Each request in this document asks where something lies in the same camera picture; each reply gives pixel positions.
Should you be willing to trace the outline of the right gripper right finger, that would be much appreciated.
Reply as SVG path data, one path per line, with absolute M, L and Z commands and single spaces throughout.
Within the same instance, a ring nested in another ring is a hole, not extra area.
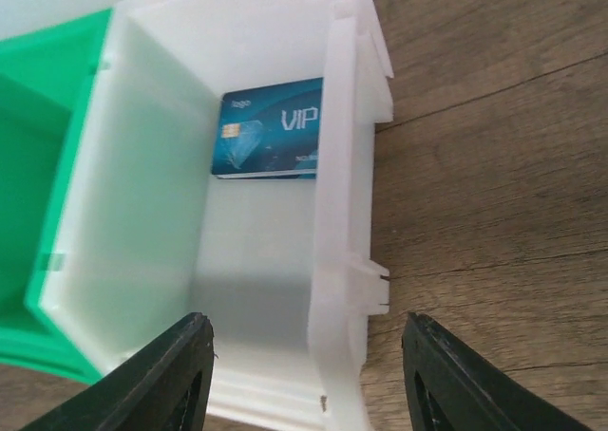
M 424 313 L 408 315 L 404 384 L 414 430 L 587 430 Z

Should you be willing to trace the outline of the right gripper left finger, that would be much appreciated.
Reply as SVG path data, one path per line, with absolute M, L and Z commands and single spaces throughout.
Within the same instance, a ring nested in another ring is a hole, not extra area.
M 209 319 L 191 312 L 26 430 L 201 430 L 214 361 Z

